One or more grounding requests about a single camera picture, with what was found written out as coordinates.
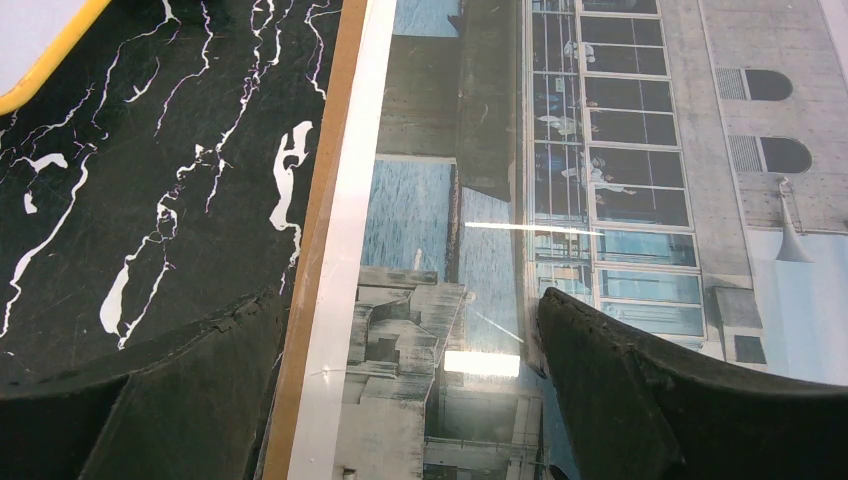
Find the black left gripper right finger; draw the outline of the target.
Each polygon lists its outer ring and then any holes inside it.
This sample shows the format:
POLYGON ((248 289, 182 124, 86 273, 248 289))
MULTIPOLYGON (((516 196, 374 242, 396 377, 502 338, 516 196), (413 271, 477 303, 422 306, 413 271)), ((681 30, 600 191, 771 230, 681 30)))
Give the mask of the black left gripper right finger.
POLYGON ((547 289, 547 375, 584 479, 843 479, 847 390, 739 367, 547 289))

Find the brown backing board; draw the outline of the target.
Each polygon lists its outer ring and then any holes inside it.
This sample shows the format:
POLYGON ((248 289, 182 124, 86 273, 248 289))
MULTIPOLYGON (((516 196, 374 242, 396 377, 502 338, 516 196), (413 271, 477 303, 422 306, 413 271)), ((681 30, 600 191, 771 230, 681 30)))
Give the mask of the brown backing board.
POLYGON ((371 5, 370 1, 345 1, 341 8, 288 327, 269 416, 265 456, 261 462, 262 479, 328 479, 331 476, 330 473, 298 474, 293 466, 297 460, 304 460, 308 467, 324 465, 319 458, 326 453, 324 447, 320 446, 316 454, 297 453, 295 443, 298 427, 305 420, 302 411, 318 404, 308 384, 309 374, 318 373, 319 389, 325 384, 323 366, 311 363, 309 357, 313 351, 318 290, 344 131, 363 28, 371 5))

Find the building photo print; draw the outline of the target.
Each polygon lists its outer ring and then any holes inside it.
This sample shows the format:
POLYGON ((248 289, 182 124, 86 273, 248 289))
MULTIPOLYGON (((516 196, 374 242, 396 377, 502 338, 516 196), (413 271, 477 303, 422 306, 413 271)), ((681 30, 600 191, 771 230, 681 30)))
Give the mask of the building photo print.
POLYGON ((843 1, 375 1, 288 479, 843 479, 847 413, 664 460, 635 346, 847 388, 843 1), (381 100, 381 106, 373 102, 381 100))

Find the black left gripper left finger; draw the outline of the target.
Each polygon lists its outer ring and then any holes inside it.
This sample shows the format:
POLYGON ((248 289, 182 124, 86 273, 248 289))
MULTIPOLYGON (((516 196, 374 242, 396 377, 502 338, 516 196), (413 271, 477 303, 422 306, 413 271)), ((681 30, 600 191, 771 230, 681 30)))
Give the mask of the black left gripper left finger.
POLYGON ((5 479, 249 479, 287 325, 273 289, 1 390, 5 479))

